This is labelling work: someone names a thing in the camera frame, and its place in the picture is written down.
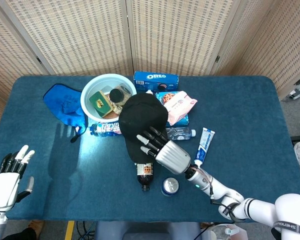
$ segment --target small tin can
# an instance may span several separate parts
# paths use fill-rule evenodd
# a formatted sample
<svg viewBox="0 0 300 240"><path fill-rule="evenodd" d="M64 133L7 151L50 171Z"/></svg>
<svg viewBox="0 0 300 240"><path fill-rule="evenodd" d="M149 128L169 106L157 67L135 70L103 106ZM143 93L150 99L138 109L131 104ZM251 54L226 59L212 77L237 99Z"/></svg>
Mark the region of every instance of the small tin can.
<svg viewBox="0 0 300 240"><path fill-rule="evenodd" d="M179 190L179 182L173 177L168 177L162 182L161 192L163 195L170 197L175 195Z"/></svg>

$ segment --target cap brim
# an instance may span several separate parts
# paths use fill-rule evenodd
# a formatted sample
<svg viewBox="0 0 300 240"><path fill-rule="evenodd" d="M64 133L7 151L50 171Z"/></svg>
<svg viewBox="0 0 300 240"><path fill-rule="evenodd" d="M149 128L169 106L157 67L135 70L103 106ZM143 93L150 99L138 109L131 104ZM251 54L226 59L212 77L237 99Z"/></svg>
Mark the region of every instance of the cap brim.
<svg viewBox="0 0 300 240"><path fill-rule="evenodd" d="M166 128L164 127L163 129L158 129L162 134L167 136ZM128 151L129 157L131 160L137 164L147 164L147 163L153 163L155 162L155 158L145 154L140 147L145 146L141 141L137 140L137 136L135 137L136 141L131 141L127 138L125 138L125 145L126 149Z"/></svg>

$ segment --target yellow floor line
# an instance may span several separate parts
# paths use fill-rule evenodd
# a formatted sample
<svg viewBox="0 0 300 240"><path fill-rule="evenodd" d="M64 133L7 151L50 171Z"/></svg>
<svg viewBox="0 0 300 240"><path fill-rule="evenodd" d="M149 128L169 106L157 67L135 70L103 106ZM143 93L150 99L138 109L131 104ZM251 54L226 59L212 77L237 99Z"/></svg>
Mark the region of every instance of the yellow floor line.
<svg viewBox="0 0 300 240"><path fill-rule="evenodd" d="M74 231L75 221L68 221L68 226L66 227L64 240L72 240L72 233Z"/></svg>

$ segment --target pink snack package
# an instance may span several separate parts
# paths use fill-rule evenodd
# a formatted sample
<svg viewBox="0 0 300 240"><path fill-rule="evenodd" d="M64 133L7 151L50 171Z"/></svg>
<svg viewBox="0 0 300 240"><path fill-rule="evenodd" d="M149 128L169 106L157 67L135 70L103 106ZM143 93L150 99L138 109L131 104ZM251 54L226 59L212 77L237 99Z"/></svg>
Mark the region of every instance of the pink snack package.
<svg viewBox="0 0 300 240"><path fill-rule="evenodd" d="M185 91L180 91L174 95L164 104L169 113L168 122L170 125L172 126L180 119L184 118L197 102L196 99L190 98Z"/></svg>

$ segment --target snack package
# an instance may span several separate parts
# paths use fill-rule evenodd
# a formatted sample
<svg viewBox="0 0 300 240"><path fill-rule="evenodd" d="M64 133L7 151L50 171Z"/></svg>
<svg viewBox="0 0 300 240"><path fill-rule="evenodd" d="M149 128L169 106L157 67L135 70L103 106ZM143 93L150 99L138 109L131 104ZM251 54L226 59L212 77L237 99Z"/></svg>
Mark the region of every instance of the snack package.
<svg viewBox="0 0 300 240"><path fill-rule="evenodd" d="M179 93L179 91L168 91L168 92L156 92L155 97L164 105L167 103L174 95ZM178 122L176 122L173 127L184 127L189 124L189 117L188 114L186 114L182 119L180 119ZM172 127L169 122L166 123L166 126Z"/></svg>
<svg viewBox="0 0 300 240"><path fill-rule="evenodd" d="M170 125L174 125L180 119L184 118L196 103L197 100L189 97L185 91L180 91L172 96L172 98L164 104L164 107L169 113L168 122Z"/></svg>

